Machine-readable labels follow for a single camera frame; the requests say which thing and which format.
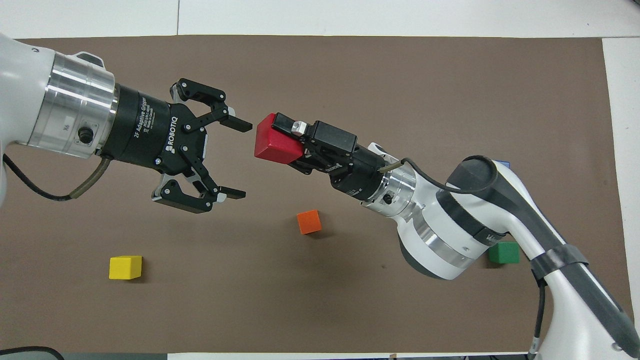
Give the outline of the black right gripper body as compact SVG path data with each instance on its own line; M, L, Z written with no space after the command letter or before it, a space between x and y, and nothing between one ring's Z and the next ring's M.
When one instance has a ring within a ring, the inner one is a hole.
M350 156L322 152L310 157L310 164L329 175L330 185L360 201L369 199L379 188L386 166L381 155L370 150L355 150Z

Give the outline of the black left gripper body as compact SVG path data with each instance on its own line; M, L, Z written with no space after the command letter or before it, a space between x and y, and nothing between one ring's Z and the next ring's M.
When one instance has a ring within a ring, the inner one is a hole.
M137 89L116 84L113 125L96 155L162 174L204 175L204 124L184 104L169 104Z

